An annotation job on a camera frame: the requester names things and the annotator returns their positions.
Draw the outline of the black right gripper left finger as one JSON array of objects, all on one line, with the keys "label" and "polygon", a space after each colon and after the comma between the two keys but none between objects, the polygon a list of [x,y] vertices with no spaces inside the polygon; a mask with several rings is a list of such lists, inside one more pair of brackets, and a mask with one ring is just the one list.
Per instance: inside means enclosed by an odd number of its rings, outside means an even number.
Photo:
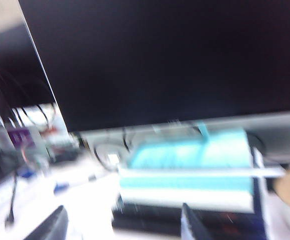
[{"label": "black right gripper left finger", "polygon": [[64,240],[68,228],[68,213],[63,205],[55,209],[29,235],[29,240]]}]

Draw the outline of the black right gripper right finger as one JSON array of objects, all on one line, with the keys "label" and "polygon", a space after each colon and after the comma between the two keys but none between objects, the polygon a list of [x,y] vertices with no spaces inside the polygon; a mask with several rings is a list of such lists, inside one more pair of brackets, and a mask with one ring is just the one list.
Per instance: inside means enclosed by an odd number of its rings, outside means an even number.
[{"label": "black right gripper right finger", "polygon": [[182,240],[210,240],[207,228],[196,217],[186,203],[181,210],[181,239]]}]

